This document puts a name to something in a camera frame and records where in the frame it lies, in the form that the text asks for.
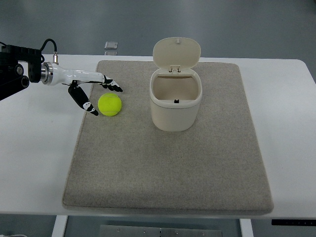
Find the metal plate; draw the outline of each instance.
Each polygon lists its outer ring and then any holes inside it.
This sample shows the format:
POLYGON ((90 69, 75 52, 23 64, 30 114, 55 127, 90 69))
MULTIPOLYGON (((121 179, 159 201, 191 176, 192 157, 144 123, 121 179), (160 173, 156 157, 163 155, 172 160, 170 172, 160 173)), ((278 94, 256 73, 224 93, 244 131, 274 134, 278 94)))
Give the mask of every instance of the metal plate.
POLYGON ((222 231, 101 225, 99 237, 222 237, 222 231))
POLYGON ((117 47, 118 47, 118 43, 111 41, 111 42, 105 43, 104 49, 117 49, 117 47))
POLYGON ((99 237, 159 237, 160 228, 101 225, 99 237))
POLYGON ((116 51, 106 51, 104 55, 116 56, 117 54, 118 54, 118 52, 116 52, 116 51))

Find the gray carpet mat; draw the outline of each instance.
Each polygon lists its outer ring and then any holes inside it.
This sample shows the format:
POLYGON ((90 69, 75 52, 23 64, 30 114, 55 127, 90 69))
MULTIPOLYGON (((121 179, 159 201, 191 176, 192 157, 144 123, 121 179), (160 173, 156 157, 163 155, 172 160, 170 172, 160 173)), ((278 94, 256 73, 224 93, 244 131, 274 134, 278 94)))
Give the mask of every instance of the gray carpet mat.
MULTIPOLYGON (((123 89, 114 117, 86 113, 65 186, 66 208, 103 213, 264 214, 273 209, 235 64, 198 63, 203 97, 195 123, 164 132, 151 120, 153 62, 101 61, 123 89)), ((109 92, 93 85, 90 101, 109 92)))

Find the yellow tennis ball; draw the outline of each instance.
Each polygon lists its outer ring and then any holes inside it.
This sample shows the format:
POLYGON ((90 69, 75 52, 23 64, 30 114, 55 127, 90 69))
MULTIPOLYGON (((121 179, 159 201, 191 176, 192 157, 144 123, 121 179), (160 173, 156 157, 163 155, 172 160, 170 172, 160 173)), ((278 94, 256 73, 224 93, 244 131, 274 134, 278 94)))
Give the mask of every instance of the yellow tennis ball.
POLYGON ((116 115, 122 108, 122 101, 114 93, 105 93, 98 101, 100 112, 106 116, 116 115))

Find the robotic hand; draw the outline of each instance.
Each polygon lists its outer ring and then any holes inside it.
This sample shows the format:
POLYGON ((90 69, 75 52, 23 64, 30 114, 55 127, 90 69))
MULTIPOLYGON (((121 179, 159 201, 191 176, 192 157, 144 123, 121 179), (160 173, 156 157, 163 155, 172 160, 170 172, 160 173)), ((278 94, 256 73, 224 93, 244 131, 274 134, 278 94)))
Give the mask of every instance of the robotic hand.
POLYGON ((0 52, 0 100, 27 88, 29 82, 42 81, 46 85, 61 83, 69 86, 69 94, 82 109, 98 116, 98 112, 93 108, 87 95, 79 85, 82 83, 98 83, 111 91, 123 91, 114 80, 101 73, 60 67, 58 65, 56 43, 52 39, 47 39, 39 50, 0 43, 3 44, 2 52, 0 52), (44 63, 41 52, 48 41, 53 42, 55 52, 53 62, 44 63), (23 75, 24 69, 18 61, 28 63, 29 78, 23 75))

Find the trash can lid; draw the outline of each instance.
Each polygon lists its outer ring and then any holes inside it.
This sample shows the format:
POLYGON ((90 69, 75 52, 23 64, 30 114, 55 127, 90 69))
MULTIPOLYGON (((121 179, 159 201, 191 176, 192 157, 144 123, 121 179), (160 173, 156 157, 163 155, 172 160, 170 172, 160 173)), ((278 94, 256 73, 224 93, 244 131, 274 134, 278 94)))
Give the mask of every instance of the trash can lid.
POLYGON ((157 42, 153 50, 153 59, 157 67, 170 69, 170 66, 194 67, 201 56, 201 47, 193 39, 166 38, 157 42))

